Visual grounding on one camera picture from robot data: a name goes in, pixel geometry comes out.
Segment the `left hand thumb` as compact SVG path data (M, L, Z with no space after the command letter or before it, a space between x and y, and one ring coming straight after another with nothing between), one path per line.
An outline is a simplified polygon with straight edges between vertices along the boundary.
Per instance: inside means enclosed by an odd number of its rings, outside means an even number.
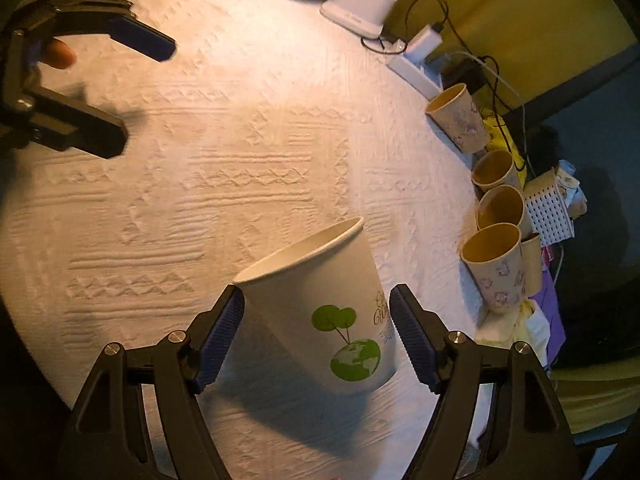
M57 70L70 68L76 60L76 53L61 40L51 39L41 47L40 62Z

